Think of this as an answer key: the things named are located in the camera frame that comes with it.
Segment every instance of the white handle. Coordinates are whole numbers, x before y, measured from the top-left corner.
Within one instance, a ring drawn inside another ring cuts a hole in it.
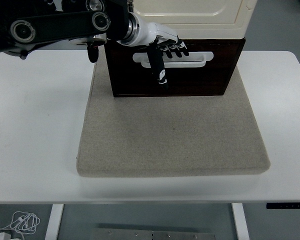
[[[201,68],[206,65],[207,61],[214,58],[212,51],[195,51],[189,52],[189,56],[182,55],[178,57],[175,52],[172,52],[172,58],[168,58],[167,54],[163,54],[164,67],[168,68]],[[149,69],[150,63],[148,55],[145,52],[135,53],[132,57],[135,63],[141,63],[144,68]]]

